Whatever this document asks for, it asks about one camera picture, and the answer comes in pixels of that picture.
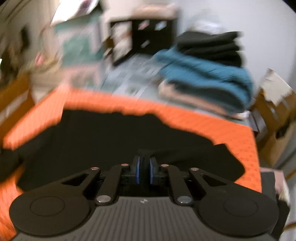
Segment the black garment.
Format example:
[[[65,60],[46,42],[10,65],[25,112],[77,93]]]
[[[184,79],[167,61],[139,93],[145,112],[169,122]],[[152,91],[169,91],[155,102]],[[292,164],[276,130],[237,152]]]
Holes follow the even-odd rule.
[[[181,171],[196,167],[229,181],[245,172],[226,145],[172,128],[153,114],[65,110],[58,124],[15,150],[1,150],[1,180],[24,166],[17,184],[30,191],[92,167],[105,172],[142,154],[152,155],[158,164]]]
[[[240,32],[226,32],[210,35],[202,32],[186,31],[176,39],[179,52],[228,66],[241,67],[241,48],[236,44]]]

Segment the orange patterned table mat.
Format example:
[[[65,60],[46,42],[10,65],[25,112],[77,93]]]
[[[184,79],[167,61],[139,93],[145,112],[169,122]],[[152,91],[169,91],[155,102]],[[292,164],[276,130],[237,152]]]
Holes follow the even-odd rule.
[[[45,129],[58,124],[65,110],[135,116],[153,114],[172,128],[206,137],[215,145],[226,145],[245,169],[235,182],[261,191],[259,160],[250,127],[172,105],[104,92],[79,89],[52,91],[14,125],[4,137],[2,149],[15,150]],[[24,166],[20,166],[9,178],[1,180],[1,240],[11,240],[16,235],[9,209],[11,203],[26,192],[17,184],[24,170]]]

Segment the folded beige garment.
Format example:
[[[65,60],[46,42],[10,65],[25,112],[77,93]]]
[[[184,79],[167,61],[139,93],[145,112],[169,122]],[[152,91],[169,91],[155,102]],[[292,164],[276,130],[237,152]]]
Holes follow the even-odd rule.
[[[159,84],[158,93],[159,93],[159,96],[162,98],[178,101],[178,102],[188,104],[199,109],[214,112],[223,116],[234,117],[237,115],[237,113],[231,114],[227,112],[226,109],[223,108],[222,106],[215,104],[213,102],[210,102],[208,100],[205,100],[203,98],[194,97],[189,94],[181,93],[175,90],[173,84],[168,84],[166,81],[162,81]]]

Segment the light patterned tablecloth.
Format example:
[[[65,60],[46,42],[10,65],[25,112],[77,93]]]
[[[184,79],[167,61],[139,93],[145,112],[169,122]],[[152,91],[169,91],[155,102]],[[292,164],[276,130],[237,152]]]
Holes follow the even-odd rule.
[[[112,94],[126,95],[163,104],[175,105],[198,113],[223,118],[244,126],[250,126],[248,120],[224,117],[212,111],[203,110],[178,101],[159,97],[157,73],[160,68],[161,65],[155,63],[147,55],[138,54],[132,56],[120,65],[110,68],[100,90]]]

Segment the folded teal knit sweater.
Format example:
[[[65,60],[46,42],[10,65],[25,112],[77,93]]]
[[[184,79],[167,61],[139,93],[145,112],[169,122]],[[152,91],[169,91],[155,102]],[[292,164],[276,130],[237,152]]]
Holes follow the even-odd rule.
[[[244,68],[184,55],[175,48],[158,51],[154,59],[163,66],[159,75],[182,93],[212,101],[229,114],[251,105],[253,81]]]

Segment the brown cardboard box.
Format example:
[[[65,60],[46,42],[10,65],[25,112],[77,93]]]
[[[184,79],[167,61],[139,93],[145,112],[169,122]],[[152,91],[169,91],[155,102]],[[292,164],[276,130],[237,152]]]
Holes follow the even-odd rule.
[[[268,69],[252,107],[257,131],[259,160],[275,166],[295,128],[295,92],[272,69]]]

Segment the folded black garment on stack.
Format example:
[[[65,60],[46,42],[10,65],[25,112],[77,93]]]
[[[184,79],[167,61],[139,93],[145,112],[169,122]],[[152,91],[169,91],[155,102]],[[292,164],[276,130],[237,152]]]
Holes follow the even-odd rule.
[[[236,44],[240,32],[226,32],[210,35],[202,32],[186,31],[176,39],[179,52],[228,66],[241,67],[241,48]]]

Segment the black cabinet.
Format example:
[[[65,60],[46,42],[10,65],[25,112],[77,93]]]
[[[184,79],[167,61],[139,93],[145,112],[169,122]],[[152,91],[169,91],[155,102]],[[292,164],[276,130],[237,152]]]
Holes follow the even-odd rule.
[[[110,32],[114,34],[114,26],[116,24],[130,22],[132,47],[127,54],[115,60],[114,52],[111,53],[113,66],[118,66],[128,58],[136,54],[154,55],[162,49],[170,49],[177,37],[178,18],[172,19],[147,19],[149,24],[140,28],[145,21],[144,18],[127,18],[112,20],[109,23]]]

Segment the wooden chair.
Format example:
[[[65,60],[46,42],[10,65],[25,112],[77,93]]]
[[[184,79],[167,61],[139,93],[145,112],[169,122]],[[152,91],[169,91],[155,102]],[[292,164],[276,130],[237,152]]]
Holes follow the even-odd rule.
[[[5,135],[35,105],[28,74],[1,89],[1,146]]]

